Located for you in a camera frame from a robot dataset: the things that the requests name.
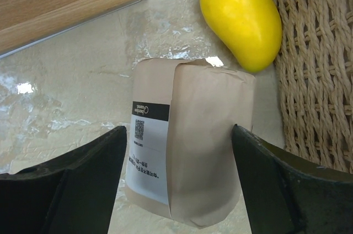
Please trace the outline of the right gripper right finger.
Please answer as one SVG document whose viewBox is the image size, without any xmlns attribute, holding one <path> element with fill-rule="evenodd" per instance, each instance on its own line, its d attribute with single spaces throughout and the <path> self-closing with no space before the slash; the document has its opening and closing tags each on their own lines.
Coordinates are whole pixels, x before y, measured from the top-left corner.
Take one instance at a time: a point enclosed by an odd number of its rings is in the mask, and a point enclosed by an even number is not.
<svg viewBox="0 0 353 234">
<path fill-rule="evenodd" d="M 252 233 L 352 233 L 352 174 L 235 125 L 232 147 Z"/>
</svg>

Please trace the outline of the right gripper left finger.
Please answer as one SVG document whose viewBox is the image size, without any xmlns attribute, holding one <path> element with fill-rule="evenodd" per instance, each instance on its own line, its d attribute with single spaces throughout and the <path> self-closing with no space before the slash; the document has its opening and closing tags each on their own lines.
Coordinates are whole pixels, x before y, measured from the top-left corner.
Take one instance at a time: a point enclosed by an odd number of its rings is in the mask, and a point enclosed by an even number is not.
<svg viewBox="0 0 353 234">
<path fill-rule="evenodd" d="M 2 233 L 107 233 L 127 146 L 118 126 L 49 161 L 1 174 Z"/>
</svg>

